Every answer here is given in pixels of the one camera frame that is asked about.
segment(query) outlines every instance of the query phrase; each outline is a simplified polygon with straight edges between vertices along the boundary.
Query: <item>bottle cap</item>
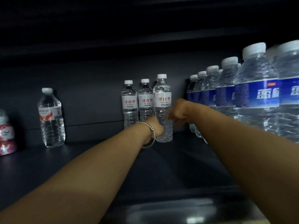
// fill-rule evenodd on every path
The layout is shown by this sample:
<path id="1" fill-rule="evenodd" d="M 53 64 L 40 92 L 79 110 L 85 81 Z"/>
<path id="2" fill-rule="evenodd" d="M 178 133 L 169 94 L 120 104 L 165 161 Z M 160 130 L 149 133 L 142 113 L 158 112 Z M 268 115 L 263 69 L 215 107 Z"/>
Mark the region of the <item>bottle cap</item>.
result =
<path id="1" fill-rule="evenodd" d="M 125 84 L 133 84 L 133 80 L 125 80 Z"/>
<path id="2" fill-rule="evenodd" d="M 167 78 L 167 74 L 158 74 L 157 75 L 157 79 L 166 79 Z"/>
<path id="3" fill-rule="evenodd" d="M 236 56 L 225 58 L 221 61 L 221 66 L 224 68 L 225 66 L 238 64 L 238 58 Z"/>
<path id="4" fill-rule="evenodd" d="M 141 83 L 149 83 L 150 80 L 149 79 L 141 79 Z"/>
<path id="5" fill-rule="evenodd" d="M 207 72 L 206 71 L 200 71 L 197 73 L 197 77 L 200 78 L 200 77 L 205 77 L 207 76 Z"/>
<path id="6" fill-rule="evenodd" d="M 263 52 L 263 53 L 266 52 L 266 43 L 260 42 L 245 47 L 242 51 L 243 59 L 245 59 L 246 57 L 252 54 L 259 53 L 259 52 Z"/>
<path id="7" fill-rule="evenodd" d="M 299 49 L 299 40 L 283 43 L 278 47 L 278 49 L 279 49 L 279 53 L 297 50 Z"/>
<path id="8" fill-rule="evenodd" d="M 42 92 L 46 94 L 52 94 L 53 89 L 52 88 L 42 88 Z"/>
<path id="9" fill-rule="evenodd" d="M 218 65 L 213 65 L 213 66 L 209 66 L 207 67 L 207 75 L 210 74 L 211 72 L 215 72 L 218 71 L 219 67 Z"/>
<path id="10" fill-rule="evenodd" d="M 191 75 L 190 76 L 190 81 L 192 81 L 193 79 L 197 79 L 197 75 Z"/>
<path id="11" fill-rule="evenodd" d="M 6 124 L 9 122 L 8 116 L 3 109 L 0 109 L 0 124 Z"/>

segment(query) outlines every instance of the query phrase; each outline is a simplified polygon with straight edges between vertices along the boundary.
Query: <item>white label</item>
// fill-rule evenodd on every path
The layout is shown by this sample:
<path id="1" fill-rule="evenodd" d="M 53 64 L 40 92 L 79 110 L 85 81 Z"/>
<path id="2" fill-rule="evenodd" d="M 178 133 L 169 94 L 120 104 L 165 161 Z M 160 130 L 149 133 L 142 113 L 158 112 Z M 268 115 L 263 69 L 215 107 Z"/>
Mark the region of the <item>white label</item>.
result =
<path id="1" fill-rule="evenodd" d="M 154 107 L 154 95 L 153 94 L 140 94 L 138 95 L 139 107 Z"/>
<path id="2" fill-rule="evenodd" d="M 155 107 L 171 107 L 171 92 L 159 92 L 154 94 Z"/>
<path id="3" fill-rule="evenodd" d="M 123 109 L 138 108 L 137 96 L 122 96 Z"/>
<path id="4" fill-rule="evenodd" d="M 44 120 L 55 120 L 62 119 L 61 107 L 39 107 L 39 119 Z"/>

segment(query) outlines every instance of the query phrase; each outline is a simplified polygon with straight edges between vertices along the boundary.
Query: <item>pink bottle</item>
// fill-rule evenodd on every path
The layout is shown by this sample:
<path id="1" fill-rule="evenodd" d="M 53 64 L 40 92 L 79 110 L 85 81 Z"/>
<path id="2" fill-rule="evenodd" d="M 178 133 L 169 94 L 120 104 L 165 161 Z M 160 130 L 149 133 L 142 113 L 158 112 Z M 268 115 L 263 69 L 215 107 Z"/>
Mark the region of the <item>pink bottle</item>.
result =
<path id="1" fill-rule="evenodd" d="M 5 111 L 0 109 L 0 156 L 17 151 L 15 132 Z"/>

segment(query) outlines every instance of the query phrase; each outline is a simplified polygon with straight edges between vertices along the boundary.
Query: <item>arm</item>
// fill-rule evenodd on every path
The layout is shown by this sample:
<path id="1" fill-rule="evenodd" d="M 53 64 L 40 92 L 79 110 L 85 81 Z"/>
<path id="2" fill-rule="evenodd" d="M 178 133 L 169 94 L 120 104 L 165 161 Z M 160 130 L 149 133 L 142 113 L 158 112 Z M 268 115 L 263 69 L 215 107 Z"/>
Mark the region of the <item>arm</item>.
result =
<path id="1" fill-rule="evenodd" d="M 299 219 L 299 146 L 212 108 L 179 99 L 169 116 L 194 123 L 271 223 Z"/>
<path id="2" fill-rule="evenodd" d="M 156 117 L 145 122 L 162 135 Z M 99 143 L 3 210 L 0 223 L 99 223 L 150 138 L 150 128 L 140 123 Z"/>

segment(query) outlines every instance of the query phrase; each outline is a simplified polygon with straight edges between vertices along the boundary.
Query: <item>bangle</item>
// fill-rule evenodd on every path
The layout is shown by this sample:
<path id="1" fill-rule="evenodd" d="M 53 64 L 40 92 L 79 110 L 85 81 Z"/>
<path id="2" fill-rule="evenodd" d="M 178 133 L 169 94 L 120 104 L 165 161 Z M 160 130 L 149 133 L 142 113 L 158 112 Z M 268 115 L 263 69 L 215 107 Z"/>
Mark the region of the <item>bangle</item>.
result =
<path id="1" fill-rule="evenodd" d="M 144 124 L 146 124 L 146 125 L 148 125 L 148 126 L 150 127 L 150 130 L 151 130 L 151 132 L 152 132 L 153 140 L 152 140 L 151 143 L 148 143 L 149 145 L 142 146 L 141 148 L 149 148 L 149 147 L 151 147 L 151 146 L 155 143 L 155 138 L 156 138 L 156 135 L 155 135 L 155 129 L 154 129 L 154 128 L 152 127 L 152 125 L 149 124 L 149 123 L 146 123 L 146 122 L 137 122 L 137 123 L 144 123 Z"/>

